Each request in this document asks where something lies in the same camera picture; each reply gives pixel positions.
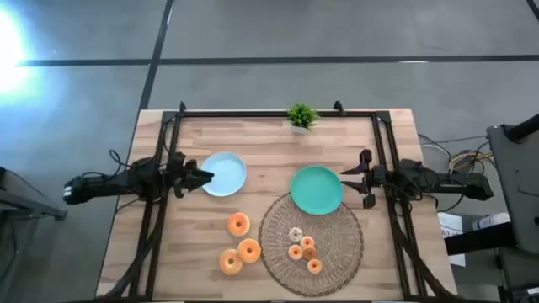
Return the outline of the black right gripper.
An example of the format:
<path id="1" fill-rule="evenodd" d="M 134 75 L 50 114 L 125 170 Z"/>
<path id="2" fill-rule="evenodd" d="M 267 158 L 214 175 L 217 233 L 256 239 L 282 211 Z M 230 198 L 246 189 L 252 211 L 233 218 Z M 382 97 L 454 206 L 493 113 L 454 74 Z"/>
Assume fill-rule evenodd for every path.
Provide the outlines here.
<path id="1" fill-rule="evenodd" d="M 363 208 L 370 209 L 376 205 L 376 196 L 371 192 L 373 187 L 381 187 L 387 181 L 387 170 L 384 166 L 370 167 L 372 162 L 372 152 L 369 149 L 363 150 L 359 154 L 360 163 L 357 167 L 341 172 L 343 175 L 363 174 L 361 182 L 342 181 L 359 194 L 363 194 Z"/>

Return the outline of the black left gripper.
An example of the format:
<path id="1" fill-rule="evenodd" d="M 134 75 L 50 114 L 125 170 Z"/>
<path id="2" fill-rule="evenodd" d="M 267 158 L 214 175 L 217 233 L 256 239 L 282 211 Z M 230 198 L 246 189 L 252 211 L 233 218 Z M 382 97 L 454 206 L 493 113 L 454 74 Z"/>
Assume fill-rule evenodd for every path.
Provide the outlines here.
<path id="1" fill-rule="evenodd" d="M 214 173 L 197 168 L 195 159 L 186 160 L 182 152 L 173 153 L 167 164 L 168 183 L 177 198 L 184 197 L 184 191 L 191 192 L 211 181 Z"/>

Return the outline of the large orange glazed donut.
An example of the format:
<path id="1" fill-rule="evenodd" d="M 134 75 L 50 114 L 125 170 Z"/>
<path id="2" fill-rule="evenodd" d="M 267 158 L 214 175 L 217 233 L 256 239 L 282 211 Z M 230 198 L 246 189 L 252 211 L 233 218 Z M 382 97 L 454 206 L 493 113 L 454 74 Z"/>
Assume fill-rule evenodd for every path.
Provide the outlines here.
<path id="1" fill-rule="evenodd" d="M 257 241 L 248 238 L 239 243 L 237 252 L 245 263 L 256 263 L 261 256 L 262 248 Z"/>
<path id="2" fill-rule="evenodd" d="M 220 255 L 219 265 L 224 274 L 235 275 L 243 269 L 243 260 L 236 249 L 226 249 Z"/>
<path id="3" fill-rule="evenodd" d="M 228 220 L 228 230 L 235 237 L 245 236 L 250 229 L 250 219 L 241 212 L 231 215 Z"/>

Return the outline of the light blue plate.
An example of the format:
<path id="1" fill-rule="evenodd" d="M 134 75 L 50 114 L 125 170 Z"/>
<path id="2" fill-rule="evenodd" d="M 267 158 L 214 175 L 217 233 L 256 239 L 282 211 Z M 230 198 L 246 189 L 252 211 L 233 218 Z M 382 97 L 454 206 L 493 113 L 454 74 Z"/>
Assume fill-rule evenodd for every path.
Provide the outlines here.
<path id="1" fill-rule="evenodd" d="M 235 194 L 247 178 L 245 163 L 239 156 L 230 152 L 218 152 L 209 156 L 201 168 L 214 174 L 203 189 L 217 197 Z"/>

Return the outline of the teal plate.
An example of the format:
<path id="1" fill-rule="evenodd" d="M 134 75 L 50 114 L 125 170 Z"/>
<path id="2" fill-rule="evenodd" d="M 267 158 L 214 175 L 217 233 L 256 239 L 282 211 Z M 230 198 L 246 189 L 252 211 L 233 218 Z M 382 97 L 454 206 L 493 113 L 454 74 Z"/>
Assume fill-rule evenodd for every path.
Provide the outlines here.
<path id="1" fill-rule="evenodd" d="M 332 170 L 308 166 L 291 180 L 291 197 L 295 205 L 309 215 L 329 215 L 341 206 L 344 190 Z"/>

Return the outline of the round woven placemat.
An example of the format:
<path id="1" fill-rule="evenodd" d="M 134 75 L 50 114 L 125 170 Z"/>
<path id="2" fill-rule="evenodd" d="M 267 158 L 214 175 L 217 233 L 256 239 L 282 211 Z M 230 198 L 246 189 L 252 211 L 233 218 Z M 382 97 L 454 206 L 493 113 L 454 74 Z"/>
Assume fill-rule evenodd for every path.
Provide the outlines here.
<path id="1" fill-rule="evenodd" d="M 289 248 L 295 244 L 289 237 L 293 228 L 313 238 L 322 263 L 318 274 L 308 271 L 306 259 L 290 257 Z M 348 206 L 341 205 L 328 215 L 309 215 L 295 205 L 289 193 L 265 211 L 258 242 L 269 275 L 303 297 L 330 295 L 345 287 L 358 272 L 364 252 L 360 223 Z"/>

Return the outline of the small potted green plant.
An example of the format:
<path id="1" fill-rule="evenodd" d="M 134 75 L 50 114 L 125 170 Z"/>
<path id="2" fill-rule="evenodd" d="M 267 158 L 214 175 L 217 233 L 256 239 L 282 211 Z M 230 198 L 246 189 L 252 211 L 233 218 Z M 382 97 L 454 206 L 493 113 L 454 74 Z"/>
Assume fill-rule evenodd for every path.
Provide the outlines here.
<path id="1" fill-rule="evenodd" d="M 306 134 L 318 118 L 317 111 L 307 104 L 294 104 L 287 110 L 292 131 L 297 134 Z"/>

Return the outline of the white paper sheet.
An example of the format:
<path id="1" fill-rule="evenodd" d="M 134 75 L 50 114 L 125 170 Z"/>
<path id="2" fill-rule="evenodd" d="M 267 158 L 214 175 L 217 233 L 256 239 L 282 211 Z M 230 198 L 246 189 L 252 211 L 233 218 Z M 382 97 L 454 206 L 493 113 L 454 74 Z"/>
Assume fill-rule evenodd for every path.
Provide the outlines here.
<path id="1" fill-rule="evenodd" d="M 440 228 L 442 236 L 444 238 L 460 235 L 463 233 L 462 218 L 459 215 L 452 215 L 447 213 L 438 213 Z M 466 257 L 462 254 L 451 255 L 449 257 L 451 265 L 466 267 Z"/>

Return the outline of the black table beam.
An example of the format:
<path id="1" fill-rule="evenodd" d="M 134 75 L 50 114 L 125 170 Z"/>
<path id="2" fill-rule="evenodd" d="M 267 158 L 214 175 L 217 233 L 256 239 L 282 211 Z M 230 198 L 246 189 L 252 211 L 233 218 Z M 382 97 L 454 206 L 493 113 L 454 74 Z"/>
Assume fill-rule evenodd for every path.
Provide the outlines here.
<path id="1" fill-rule="evenodd" d="M 513 226 L 510 222 L 450 236 L 444 241 L 450 256 L 496 247 L 517 246 Z"/>

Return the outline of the white bottle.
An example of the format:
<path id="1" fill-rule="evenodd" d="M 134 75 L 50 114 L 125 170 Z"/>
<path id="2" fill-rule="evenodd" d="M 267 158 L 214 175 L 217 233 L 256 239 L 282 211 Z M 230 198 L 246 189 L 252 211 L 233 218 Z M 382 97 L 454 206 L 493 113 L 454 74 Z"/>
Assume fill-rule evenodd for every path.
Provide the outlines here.
<path id="1" fill-rule="evenodd" d="M 481 230 L 481 229 L 488 228 L 491 226 L 504 224 L 507 222 L 510 222 L 510 215 L 506 212 L 493 214 L 493 215 L 486 215 L 479 219 L 476 219 L 472 223 L 472 229 L 474 231 L 477 231 L 477 230 Z"/>

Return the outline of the grey equipment cabinet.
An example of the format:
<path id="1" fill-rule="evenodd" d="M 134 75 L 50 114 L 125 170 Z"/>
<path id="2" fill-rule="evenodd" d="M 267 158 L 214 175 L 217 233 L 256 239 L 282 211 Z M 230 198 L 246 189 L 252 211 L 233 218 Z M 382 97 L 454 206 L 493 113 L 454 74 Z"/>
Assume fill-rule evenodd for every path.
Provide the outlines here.
<path id="1" fill-rule="evenodd" d="M 539 114 L 487 128 L 518 247 L 539 254 Z"/>

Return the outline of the grey side cart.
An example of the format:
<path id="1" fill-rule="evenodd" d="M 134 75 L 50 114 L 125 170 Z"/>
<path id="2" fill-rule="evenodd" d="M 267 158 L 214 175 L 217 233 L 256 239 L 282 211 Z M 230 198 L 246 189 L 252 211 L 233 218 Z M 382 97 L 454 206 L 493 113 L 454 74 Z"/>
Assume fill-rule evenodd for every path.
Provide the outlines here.
<path id="1" fill-rule="evenodd" d="M 31 215 L 48 215 L 57 221 L 67 216 L 67 205 L 41 193 L 16 172 L 0 167 L 0 210 L 22 210 Z"/>

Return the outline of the black aluminium table frame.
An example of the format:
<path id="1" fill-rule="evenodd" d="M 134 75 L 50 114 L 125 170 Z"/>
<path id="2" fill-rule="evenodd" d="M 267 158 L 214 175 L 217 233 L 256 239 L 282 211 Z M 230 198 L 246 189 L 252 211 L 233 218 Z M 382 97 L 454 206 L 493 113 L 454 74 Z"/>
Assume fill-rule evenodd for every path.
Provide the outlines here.
<path id="1" fill-rule="evenodd" d="M 363 148 L 372 149 L 378 163 L 376 140 L 370 117 L 350 117 L 378 110 L 347 109 L 339 116 L 319 119 L 312 131 L 295 134 L 282 110 L 233 111 L 186 110 L 179 127 L 178 150 L 199 163 L 216 152 L 238 154 L 247 165 L 248 177 L 234 195 L 214 197 L 203 189 L 176 199 L 170 192 L 158 258 L 154 300 L 400 300 L 403 298 L 395 250 L 388 220 L 387 203 L 380 189 L 376 206 L 362 210 L 362 197 L 344 189 L 344 202 L 355 213 L 363 231 L 364 254 L 356 276 L 341 290 L 318 298 L 291 293 L 276 283 L 261 261 L 246 264 L 238 275 L 225 275 L 219 255 L 235 248 L 243 237 L 227 230 L 230 215 L 243 212 L 251 220 L 247 238 L 258 238 L 264 212 L 283 193 L 291 178 L 306 165 L 324 165 L 340 173 L 357 165 Z M 380 110 L 391 115 L 399 158 L 423 160 L 411 109 Z M 119 212 L 113 221 L 109 244 L 96 295 L 104 295 L 116 284 L 135 256 L 144 214 L 141 202 Z M 411 214 L 422 259 L 431 272 L 456 294 L 456 284 L 443 241 L 434 201 L 425 197 L 414 203 Z"/>

